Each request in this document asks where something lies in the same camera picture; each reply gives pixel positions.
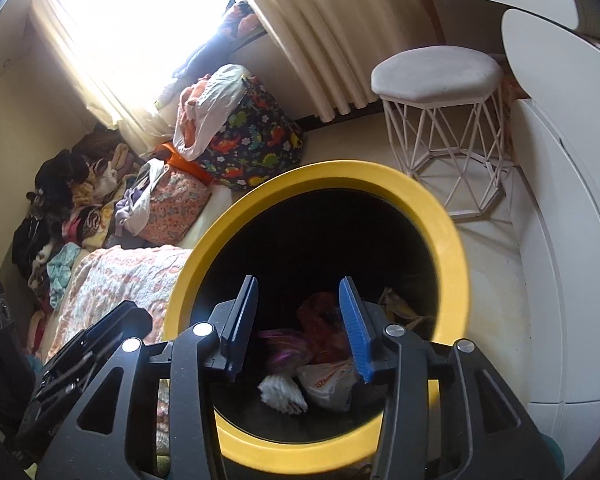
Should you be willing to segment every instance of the curtain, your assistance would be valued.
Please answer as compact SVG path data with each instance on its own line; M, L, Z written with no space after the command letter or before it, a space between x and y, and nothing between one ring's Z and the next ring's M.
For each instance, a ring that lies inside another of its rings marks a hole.
M118 128L136 153L172 137L153 104L150 70L129 56L135 38L120 32L124 17L112 12L111 1L32 0L30 19L87 109L106 127ZM145 34L152 34L150 23L137 36Z
M324 122L375 101L373 68L434 43L421 0L250 0Z

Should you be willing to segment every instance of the white metal frame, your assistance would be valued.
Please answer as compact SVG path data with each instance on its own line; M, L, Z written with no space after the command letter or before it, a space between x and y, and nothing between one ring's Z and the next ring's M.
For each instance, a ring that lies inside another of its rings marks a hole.
M451 192L449 192L449 195L446 197L446 200L443 202L449 216L454 220L459 220L476 218L483 215L498 194L498 190L500 189L500 175L505 160L502 90L498 88L483 101L468 103L472 104L472 110L460 139L458 139L454 133L443 112L444 108L451 106L450 104L434 104L433 106L422 108L422 105L400 102L393 98L381 98L382 106L384 107L384 116L386 118L389 143L400 170L426 186L426 183L421 180L419 173L424 166L430 160L437 157L450 158L458 171L458 179L452 187ZM491 116L492 114L488 107L489 101L493 104L493 111L496 115L495 118ZM417 128L415 128L408 120L407 113L409 107L420 110ZM493 136L493 143L488 149L485 144L482 125L480 124L481 117L486 119L486 123ZM424 131L427 118L430 119L428 140L426 140L427 134ZM432 148L432 142L435 135L440 137L444 144L444 148ZM467 135L469 135L468 146L464 148L463 146L465 145L465 140L467 140ZM480 140L483 155L475 151L478 138ZM424 153L416 158L418 146L424 147ZM466 176L471 160L479 163L485 169L485 178L488 179L486 190L479 200L474 190L475 186L472 186ZM458 190L461 182L463 182L468 189L475 207L473 209L449 211L448 205Z

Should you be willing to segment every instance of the teal object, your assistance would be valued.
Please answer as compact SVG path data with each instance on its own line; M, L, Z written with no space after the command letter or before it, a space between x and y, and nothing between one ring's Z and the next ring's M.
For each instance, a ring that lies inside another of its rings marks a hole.
M80 246L69 242L46 264L46 273L49 276L49 304L54 310L60 305L64 291L69 285L71 266L79 252Z
M549 451L554 456L555 463L558 465L558 469L560 470L560 474L564 478L564 455L558 443L552 439L550 436L546 436L545 434L542 436L544 443L547 444Z

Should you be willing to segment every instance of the white floor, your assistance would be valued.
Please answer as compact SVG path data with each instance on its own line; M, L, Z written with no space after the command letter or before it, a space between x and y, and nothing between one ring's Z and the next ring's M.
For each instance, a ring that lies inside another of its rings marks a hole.
M303 164L334 159L369 160L397 168L389 146L383 114L345 121L307 134ZM450 168L436 168L436 185L454 180L440 178ZM528 401L530 325L520 251L506 210L500 200L490 218L458 225L471 269L472 312L467 336L491 360L523 405Z

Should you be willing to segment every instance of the yellow rim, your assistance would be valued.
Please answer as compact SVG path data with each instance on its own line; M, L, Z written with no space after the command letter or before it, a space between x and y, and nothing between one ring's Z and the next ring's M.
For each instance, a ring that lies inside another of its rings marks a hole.
M238 200L200 239L171 293L164 335L175 338L189 326L198 289L224 245L269 207L301 193L328 188L356 189L379 196L420 231L438 279L438 317L433 341L452 344L464 335L469 314L469 278L456 228L433 195L413 179L386 166L334 160L303 166L262 184ZM430 389L430 401L437 392ZM236 428L216 412L222 454L242 465L278 474L311 474L336 469L376 452L382 415L336 438L310 444L278 444Z

